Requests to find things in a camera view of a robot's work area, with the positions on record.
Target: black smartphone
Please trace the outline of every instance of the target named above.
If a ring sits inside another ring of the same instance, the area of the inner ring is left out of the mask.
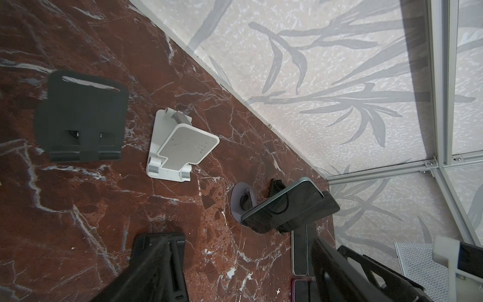
[[[296,276],[307,275],[307,233],[305,226],[291,233],[292,273]]]
[[[292,280],[292,302],[309,302],[309,282]]]
[[[317,225],[315,222],[308,224],[307,226],[307,263],[308,263],[308,274],[310,277],[315,277],[315,272],[312,265],[312,245],[313,240],[317,238]]]
[[[241,217],[244,225],[259,234],[278,228],[295,230],[340,210],[329,192],[321,192],[308,177],[268,198]]]

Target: marble surface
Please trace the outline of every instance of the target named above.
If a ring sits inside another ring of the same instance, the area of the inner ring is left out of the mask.
[[[228,207],[239,181],[328,185],[126,0],[7,0],[0,6],[0,300],[88,301],[128,264],[134,236],[184,231],[191,301],[288,301],[290,237],[257,235]],[[49,73],[126,85],[121,161],[51,163],[33,117]],[[153,180],[155,113],[171,107],[220,137],[191,182]],[[319,221],[331,244],[332,217]]]

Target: leaf pattern wallpaper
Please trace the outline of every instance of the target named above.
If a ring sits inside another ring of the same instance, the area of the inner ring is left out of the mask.
[[[455,92],[476,101],[455,104],[453,154],[483,150],[482,13],[483,0],[460,0]]]
[[[433,157],[423,1],[138,1],[312,166]]]
[[[333,215],[336,245],[348,246],[397,272],[394,242],[433,243],[436,234],[460,240],[443,196],[428,173],[335,185],[330,192],[341,206]]]
[[[476,235],[483,243],[483,164],[447,169]]]
[[[131,1],[322,176],[433,158],[424,1]],[[483,123],[482,1],[460,1],[458,151],[483,149],[481,131],[469,129]],[[331,192],[341,205],[334,215],[337,244],[394,270],[394,241],[459,238],[428,174],[337,185]],[[476,213],[483,211],[474,204]]]

